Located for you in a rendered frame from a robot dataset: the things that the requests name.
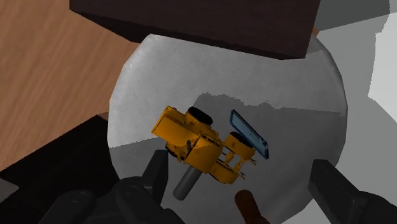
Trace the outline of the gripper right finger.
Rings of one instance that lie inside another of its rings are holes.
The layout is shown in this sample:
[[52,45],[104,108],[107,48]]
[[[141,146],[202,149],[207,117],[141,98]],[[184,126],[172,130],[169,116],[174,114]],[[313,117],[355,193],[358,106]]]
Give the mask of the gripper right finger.
[[397,206],[358,190],[328,160],[313,161],[308,190],[331,224],[397,224]]

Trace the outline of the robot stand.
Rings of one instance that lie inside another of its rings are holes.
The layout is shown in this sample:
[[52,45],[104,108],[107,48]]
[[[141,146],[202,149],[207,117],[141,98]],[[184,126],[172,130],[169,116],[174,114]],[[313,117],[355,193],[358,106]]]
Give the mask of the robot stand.
[[274,59],[305,57],[321,0],[69,0],[135,43],[150,34]]

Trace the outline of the white toilet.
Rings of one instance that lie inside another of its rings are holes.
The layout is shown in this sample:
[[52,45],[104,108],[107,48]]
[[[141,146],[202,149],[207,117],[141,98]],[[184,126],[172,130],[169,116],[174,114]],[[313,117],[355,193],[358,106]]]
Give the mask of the white toilet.
[[124,64],[109,101],[108,143],[121,178],[139,176],[165,142],[151,130],[162,111],[195,106],[213,120],[220,137],[232,130],[236,110],[269,145],[269,159],[254,156],[232,185],[202,175],[185,200],[173,189],[186,166],[169,160],[162,205],[186,224],[244,224],[234,202],[252,192],[270,224],[301,224],[312,201],[312,162],[336,164],[344,148],[347,101],[329,51],[311,37],[303,59],[277,60],[163,36],[148,36]]

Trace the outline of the blue phone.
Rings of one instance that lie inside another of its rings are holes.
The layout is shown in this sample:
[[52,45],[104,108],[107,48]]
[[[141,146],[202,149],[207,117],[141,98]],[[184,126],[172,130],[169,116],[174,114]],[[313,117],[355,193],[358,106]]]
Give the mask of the blue phone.
[[235,109],[230,112],[230,124],[265,160],[269,159],[266,140]]

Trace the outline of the grey cylinder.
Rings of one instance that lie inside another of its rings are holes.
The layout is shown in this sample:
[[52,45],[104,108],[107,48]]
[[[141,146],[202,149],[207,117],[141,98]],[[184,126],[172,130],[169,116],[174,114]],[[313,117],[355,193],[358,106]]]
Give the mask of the grey cylinder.
[[202,171],[189,166],[180,179],[179,183],[174,188],[173,196],[178,200],[185,200],[186,196],[190,193],[201,175]]

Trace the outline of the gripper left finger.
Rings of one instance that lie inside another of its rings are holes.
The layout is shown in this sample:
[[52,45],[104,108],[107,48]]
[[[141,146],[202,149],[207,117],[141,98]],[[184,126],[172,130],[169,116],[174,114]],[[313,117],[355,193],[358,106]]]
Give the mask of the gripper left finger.
[[186,224],[161,206],[168,156],[166,150],[155,151],[142,176],[121,179],[102,197],[88,190],[61,195],[38,224]]

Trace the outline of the brown cylinder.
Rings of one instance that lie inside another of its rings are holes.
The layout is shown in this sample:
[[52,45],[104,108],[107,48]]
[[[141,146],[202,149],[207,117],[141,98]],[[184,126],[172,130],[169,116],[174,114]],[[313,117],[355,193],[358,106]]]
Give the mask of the brown cylinder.
[[249,190],[238,191],[235,194],[234,200],[245,224],[270,224],[270,222],[261,215],[253,194]]

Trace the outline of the yellow toy construction vehicle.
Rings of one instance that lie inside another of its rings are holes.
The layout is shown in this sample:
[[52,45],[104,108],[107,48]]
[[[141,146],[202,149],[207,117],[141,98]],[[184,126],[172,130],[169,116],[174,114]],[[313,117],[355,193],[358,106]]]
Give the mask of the yellow toy construction vehicle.
[[241,167],[253,159],[255,148],[238,131],[226,139],[212,129],[212,118],[195,107],[186,113],[167,106],[151,133],[166,141],[166,149],[177,158],[204,174],[210,174],[223,184],[232,184],[238,177],[245,178]]

